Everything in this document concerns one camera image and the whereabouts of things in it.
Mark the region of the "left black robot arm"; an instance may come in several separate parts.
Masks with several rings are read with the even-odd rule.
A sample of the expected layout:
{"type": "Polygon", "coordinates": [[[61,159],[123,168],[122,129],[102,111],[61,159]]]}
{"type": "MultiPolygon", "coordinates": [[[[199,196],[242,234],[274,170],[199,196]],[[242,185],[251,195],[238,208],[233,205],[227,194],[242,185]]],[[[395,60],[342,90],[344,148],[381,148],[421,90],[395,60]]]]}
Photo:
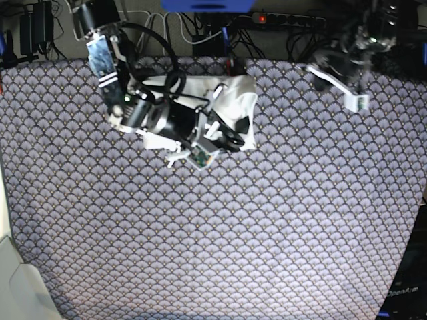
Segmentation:
{"type": "Polygon", "coordinates": [[[367,109],[370,98],[363,92],[362,77],[374,55],[389,52],[398,43],[426,41],[426,26],[411,27],[403,9],[408,1],[359,1],[359,9],[342,27],[327,49],[314,52],[305,70],[314,75],[320,89],[335,87],[344,94],[344,107],[352,112],[367,109]]]}

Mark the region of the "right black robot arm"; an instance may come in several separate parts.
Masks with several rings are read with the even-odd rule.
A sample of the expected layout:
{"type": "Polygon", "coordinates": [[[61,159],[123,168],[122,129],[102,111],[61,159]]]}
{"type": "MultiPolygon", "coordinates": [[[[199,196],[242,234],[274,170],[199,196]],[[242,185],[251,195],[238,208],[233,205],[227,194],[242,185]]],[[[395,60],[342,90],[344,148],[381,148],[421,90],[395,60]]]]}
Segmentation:
{"type": "Polygon", "coordinates": [[[89,64],[99,81],[107,121],[122,133],[143,137],[146,149],[164,149],[171,167],[179,160],[196,169],[210,166],[220,153],[244,146],[214,106],[226,85],[190,93],[187,75],[171,45],[155,31],[121,19],[115,1],[68,1],[75,38],[87,41],[89,64]],[[151,71],[138,67],[136,45],[125,34],[134,29],[156,39],[171,59],[160,85],[150,85],[151,71]]]}

